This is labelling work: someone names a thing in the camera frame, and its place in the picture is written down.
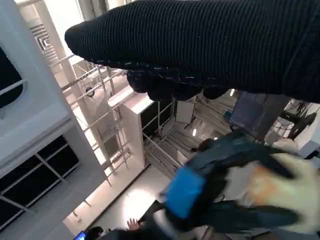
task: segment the black glove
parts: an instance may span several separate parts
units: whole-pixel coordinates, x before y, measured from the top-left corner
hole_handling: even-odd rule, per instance
[[[270,154],[281,152],[249,142],[240,132],[221,137],[196,154],[171,181],[166,192],[166,216],[181,231],[211,225],[216,232],[238,233],[252,228],[274,228],[298,220],[291,209],[274,206],[243,207],[235,201],[215,202],[227,185],[231,167],[259,163],[286,179],[294,175]]]

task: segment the floor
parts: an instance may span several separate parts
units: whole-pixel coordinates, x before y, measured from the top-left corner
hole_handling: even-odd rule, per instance
[[[86,198],[90,206],[82,202],[74,209],[74,213],[77,216],[70,213],[63,221],[75,236],[90,226],[143,170],[133,156],[127,160],[127,164],[128,169],[125,164],[122,164],[116,170],[116,175],[109,177],[112,186],[109,186],[108,182],[104,181]]]
[[[150,166],[125,193],[94,223],[103,229],[127,228],[129,218],[139,219],[159,198],[159,192],[170,182],[158,169]]]

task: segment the person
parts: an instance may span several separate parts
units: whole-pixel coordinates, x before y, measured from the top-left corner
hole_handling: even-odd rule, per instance
[[[137,230],[142,226],[142,224],[139,224],[138,220],[134,218],[130,218],[128,221],[126,221],[126,224],[128,225],[128,228],[131,231]]]
[[[84,240],[96,240],[104,233],[104,229],[100,226],[94,226],[90,228],[86,234]]]

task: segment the air vent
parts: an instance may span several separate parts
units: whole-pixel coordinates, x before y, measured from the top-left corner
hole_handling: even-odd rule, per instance
[[[60,136],[0,179],[0,231],[39,201],[79,165]]]
[[[58,55],[54,46],[50,43],[50,38],[45,26],[41,23],[40,19],[28,23],[30,31],[39,46],[44,58],[51,65],[57,62]]]

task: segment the blue patch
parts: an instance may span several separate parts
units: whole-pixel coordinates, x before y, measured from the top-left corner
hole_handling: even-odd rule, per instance
[[[205,180],[191,169],[180,168],[167,188],[165,206],[179,218],[187,218],[204,184]]]

